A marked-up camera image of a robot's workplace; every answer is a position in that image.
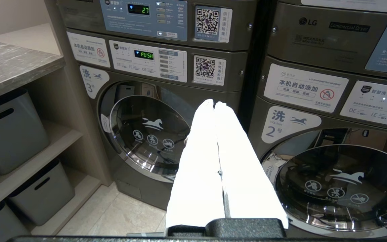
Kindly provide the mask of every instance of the wooden shelf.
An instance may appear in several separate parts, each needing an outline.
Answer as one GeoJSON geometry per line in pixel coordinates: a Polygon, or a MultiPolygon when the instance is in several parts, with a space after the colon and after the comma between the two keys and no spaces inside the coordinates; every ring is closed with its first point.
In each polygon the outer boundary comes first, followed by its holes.
{"type": "Polygon", "coordinates": [[[76,130],[48,121],[43,121],[43,126],[50,139],[49,146],[14,171],[0,175],[0,202],[82,136],[76,130]]]}
{"type": "Polygon", "coordinates": [[[92,176],[88,176],[66,166],[64,166],[63,169],[65,170],[71,185],[75,187],[76,194],[42,226],[26,224],[26,227],[34,236],[56,235],[101,185],[101,181],[92,176]]]}

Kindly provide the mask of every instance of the floor tile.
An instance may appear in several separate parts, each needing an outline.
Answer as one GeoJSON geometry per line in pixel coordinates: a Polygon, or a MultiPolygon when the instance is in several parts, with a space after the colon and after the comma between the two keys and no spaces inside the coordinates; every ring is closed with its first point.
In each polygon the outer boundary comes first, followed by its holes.
{"type": "Polygon", "coordinates": [[[119,194],[114,182],[108,187],[101,185],[58,235],[87,235],[119,194]]]}
{"type": "Polygon", "coordinates": [[[159,223],[159,225],[156,228],[155,232],[164,232],[165,231],[165,219],[166,219],[166,214],[164,215],[164,218],[159,223]]]}
{"type": "Polygon", "coordinates": [[[119,193],[88,235],[126,236],[127,233],[154,232],[164,215],[164,210],[119,193]]]}

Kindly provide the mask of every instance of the lg logo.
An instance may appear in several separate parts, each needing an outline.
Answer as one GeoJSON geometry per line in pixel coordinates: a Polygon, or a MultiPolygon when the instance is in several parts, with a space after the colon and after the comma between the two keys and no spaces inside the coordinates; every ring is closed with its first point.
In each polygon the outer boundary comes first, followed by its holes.
{"type": "Polygon", "coordinates": [[[316,26],[317,25],[317,20],[311,20],[311,19],[307,19],[307,18],[300,18],[300,20],[298,21],[298,23],[301,25],[301,26],[305,26],[306,24],[308,24],[309,26],[316,26]]]}

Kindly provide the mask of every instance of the washer door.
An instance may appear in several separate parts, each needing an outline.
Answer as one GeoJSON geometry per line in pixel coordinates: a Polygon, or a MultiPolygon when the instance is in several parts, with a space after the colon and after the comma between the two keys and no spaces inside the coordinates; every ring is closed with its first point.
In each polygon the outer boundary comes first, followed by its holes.
{"type": "Polygon", "coordinates": [[[292,224],[332,237],[387,236],[387,133],[317,130],[274,147],[275,190],[292,224]]]}
{"type": "Polygon", "coordinates": [[[143,175],[173,182],[190,132],[181,113],[191,120],[195,110],[167,89],[138,81],[116,84],[107,93],[114,97],[107,137],[116,151],[143,175]]]}

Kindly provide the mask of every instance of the white wall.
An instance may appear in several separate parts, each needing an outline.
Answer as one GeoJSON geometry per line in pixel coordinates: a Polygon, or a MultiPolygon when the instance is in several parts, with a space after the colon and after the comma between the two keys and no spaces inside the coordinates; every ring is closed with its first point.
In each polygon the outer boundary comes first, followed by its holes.
{"type": "Polygon", "coordinates": [[[0,34],[48,22],[43,0],[0,0],[0,34]]]}

